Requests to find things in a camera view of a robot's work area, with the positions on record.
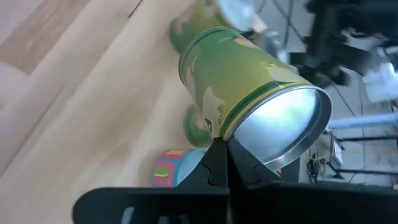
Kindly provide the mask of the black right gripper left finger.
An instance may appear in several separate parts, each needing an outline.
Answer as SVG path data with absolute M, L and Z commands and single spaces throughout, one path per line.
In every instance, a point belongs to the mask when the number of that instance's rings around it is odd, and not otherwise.
M 216 138 L 174 188 L 103 187 L 73 206 L 74 223 L 224 224 L 228 222 L 227 146 Z

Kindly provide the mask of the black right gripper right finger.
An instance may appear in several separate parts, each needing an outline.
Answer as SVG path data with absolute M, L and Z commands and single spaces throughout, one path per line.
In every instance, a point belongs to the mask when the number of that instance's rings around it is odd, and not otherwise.
M 281 180 L 241 143 L 227 143 L 235 223 L 397 224 L 397 191 L 358 184 Z

